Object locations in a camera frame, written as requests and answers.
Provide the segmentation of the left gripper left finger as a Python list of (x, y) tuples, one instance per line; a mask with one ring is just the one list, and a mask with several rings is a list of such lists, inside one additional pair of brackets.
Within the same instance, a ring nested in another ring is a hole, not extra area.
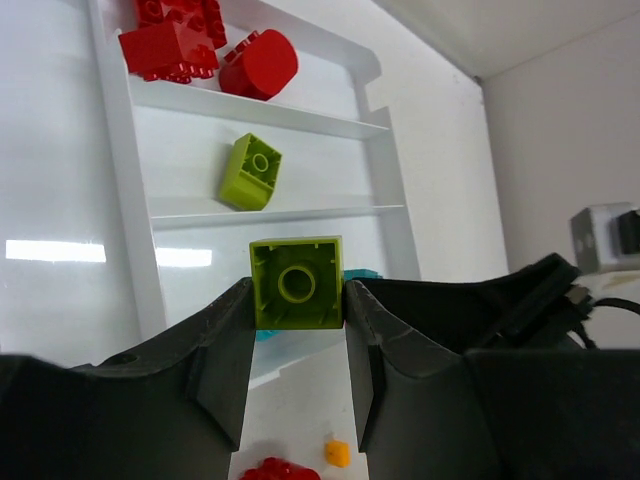
[(255, 345), (254, 289), (238, 280), (187, 319), (99, 365), (76, 372), (136, 382), (181, 369), (184, 398), (239, 449)]

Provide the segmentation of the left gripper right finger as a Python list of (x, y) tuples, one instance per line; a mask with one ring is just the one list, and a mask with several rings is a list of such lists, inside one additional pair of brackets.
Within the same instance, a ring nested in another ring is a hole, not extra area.
[(343, 303), (358, 447), (441, 453), (465, 430), (465, 368), (437, 335), (454, 303), (446, 284), (347, 282)]

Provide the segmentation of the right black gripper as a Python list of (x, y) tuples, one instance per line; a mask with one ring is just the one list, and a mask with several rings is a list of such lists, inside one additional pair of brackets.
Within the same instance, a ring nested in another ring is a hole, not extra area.
[(449, 350), (597, 349), (586, 322), (597, 308), (639, 315), (639, 303), (595, 299), (574, 285), (578, 270), (553, 253), (521, 270), (476, 283), (366, 279), (394, 316)]

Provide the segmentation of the red lego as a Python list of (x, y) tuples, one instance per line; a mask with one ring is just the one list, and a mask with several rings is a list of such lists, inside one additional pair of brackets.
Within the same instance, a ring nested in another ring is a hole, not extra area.
[(240, 480), (320, 480), (313, 469), (278, 457), (268, 457), (256, 467), (247, 469)]

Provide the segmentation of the lime green lego brick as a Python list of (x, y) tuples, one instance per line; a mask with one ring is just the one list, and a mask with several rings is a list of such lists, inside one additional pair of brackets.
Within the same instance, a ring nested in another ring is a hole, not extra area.
[(258, 240), (249, 254), (258, 330), (343, 327), (341, 237)]
[(237, 139), (231, 150), (218, 197), (232, 207), (261, 211), (270, 202), (282, 154), (252, 133)]

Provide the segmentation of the red round lego brick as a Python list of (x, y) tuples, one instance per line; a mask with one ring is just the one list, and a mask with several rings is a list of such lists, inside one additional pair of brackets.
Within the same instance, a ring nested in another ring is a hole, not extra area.
[(268, 101), (287, 86), (298, 69), (296, 50), (280, 31), (253, 31), (224, 56), (219, 86), (227, 94)]

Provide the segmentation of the small red lego brick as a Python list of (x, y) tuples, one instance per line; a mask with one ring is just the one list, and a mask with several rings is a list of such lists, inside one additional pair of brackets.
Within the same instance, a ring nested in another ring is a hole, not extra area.
[(188, 84), (214, 76), (219, 62), (212, 40), (177, 22), (166, 21), (119, 35), (131, 74), (145, 81)]

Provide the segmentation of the teal square lego brick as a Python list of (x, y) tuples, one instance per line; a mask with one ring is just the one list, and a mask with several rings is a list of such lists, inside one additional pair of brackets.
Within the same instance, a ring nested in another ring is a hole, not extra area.
[(257, 330), (255, 334), (255, 339), (257, 342), (264, 342), (275, 337), (280, 333), (281, 333), (280, 330)]

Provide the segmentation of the red sloped lego brick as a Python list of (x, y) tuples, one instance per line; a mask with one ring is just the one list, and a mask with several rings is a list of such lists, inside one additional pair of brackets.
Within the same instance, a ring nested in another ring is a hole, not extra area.
[(205, 33), (216, 49), (227, 45), (221, 5), (217, 0), (134, 0), (138, 27), (174, 21)]

